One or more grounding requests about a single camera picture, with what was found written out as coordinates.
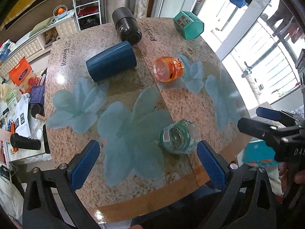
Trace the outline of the right human hand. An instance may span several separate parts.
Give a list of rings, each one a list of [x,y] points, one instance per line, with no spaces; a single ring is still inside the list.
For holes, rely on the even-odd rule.
[[[289,192],[290,186],[293,182],[298,185],[304,185],[305,173],[304,170],[296,173],[292,169],[292,165],[287,162],[282,162],[278,166],[279,177],[281,179],[281,189],[284,194]]]

